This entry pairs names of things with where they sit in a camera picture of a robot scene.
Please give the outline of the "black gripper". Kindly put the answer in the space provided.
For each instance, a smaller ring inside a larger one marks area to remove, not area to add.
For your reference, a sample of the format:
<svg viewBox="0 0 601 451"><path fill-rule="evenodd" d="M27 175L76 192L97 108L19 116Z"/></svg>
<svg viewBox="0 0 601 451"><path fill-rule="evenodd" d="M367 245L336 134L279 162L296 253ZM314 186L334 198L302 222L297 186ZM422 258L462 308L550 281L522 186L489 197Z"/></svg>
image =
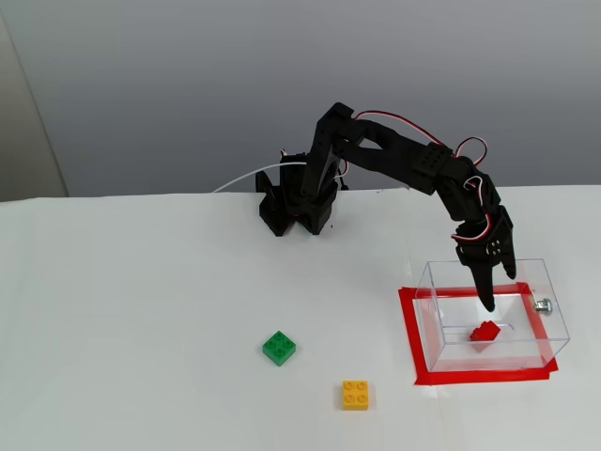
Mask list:
<svg viewBox="0 0 601 451"><path fill-rule="evenodd" d="M478 297L488 312L495 310L493 267L501 264L506 275L516 279L513 222L504 206L490 216L489 228L477 241L456 240L456 252L462 264L468 264Z"/></svg>

